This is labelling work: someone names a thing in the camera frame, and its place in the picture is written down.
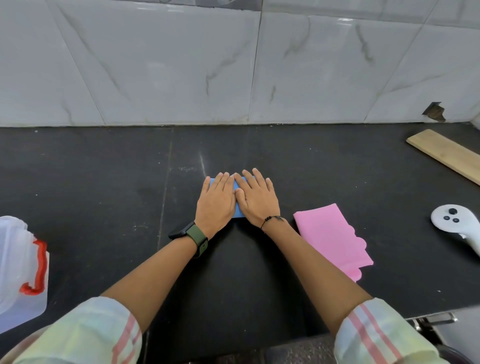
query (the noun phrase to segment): sleeve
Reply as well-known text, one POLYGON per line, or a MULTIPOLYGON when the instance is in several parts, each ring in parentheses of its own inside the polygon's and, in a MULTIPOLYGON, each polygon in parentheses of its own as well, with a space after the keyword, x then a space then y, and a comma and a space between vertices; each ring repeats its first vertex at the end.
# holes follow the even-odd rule
POLYGON ((119 302, 92 298, 48 327, 13 364, 134 364, 142 332, 119 302))
POLYGON ((335 340, 338 364, 448 364, 437 349, 385 301, 357 306, 335 340))

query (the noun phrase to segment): black bracelet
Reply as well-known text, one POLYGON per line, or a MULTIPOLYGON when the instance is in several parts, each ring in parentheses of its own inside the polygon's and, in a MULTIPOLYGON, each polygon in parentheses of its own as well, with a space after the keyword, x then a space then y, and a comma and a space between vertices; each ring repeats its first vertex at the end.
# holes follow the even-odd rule
POLYGON ((268 220, 270 220, 271 218, 276 218, 277 220, 280 220, 280 221, 283 220, 281 216, 269 216, 269 217, 267 217, 267 218, 265 219, 265 221, 264 221, 264 223, 262 224, 262 226, 260 227, 260 229, 262 229, 262 227, 264 227, 265 223, 266 223, 268 220))

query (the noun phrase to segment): black countertop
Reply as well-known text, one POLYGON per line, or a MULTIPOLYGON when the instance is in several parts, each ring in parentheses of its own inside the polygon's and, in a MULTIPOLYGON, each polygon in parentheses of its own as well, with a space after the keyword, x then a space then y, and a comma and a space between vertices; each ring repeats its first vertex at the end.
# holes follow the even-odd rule
MULTIPOLYGON (((480 304, 480 258, 429 219, 443 204, 480 214, 480 186, 405 142, 427 128, 480 153, 470 124, 0 129, 0 216, 26 221, 51 254, 47 310, 0 335, 0 356, 167 244, 193 219, 205 175, 253 167, 291 221, 337 203, 374 261, 359 284, 404 317, 480 304)), ((182 273, 145 358, 187 361, 323 332, 275 245, 237 219, 182 273)))

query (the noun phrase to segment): green watch strap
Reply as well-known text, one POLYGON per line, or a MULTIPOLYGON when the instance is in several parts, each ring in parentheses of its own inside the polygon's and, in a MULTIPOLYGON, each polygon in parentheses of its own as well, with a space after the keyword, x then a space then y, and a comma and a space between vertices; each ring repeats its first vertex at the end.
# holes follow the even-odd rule
POLYGON ((198 226, 193 224, 187 231, 187 235, 190 236, 195 244, 197 244, 197 253, 193 256, 198 258, 208 247, 208 239, 205 234, 200 230, 198 226))

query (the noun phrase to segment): white game controller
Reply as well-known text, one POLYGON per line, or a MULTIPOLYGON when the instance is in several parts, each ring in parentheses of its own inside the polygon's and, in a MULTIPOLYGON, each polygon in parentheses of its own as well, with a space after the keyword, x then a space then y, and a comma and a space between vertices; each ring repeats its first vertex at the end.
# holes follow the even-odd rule
POLYGON ((480 256, 480 222, 469 209, 443 205, 433 210, 431 219, 440 230, 460 234, 480 256))

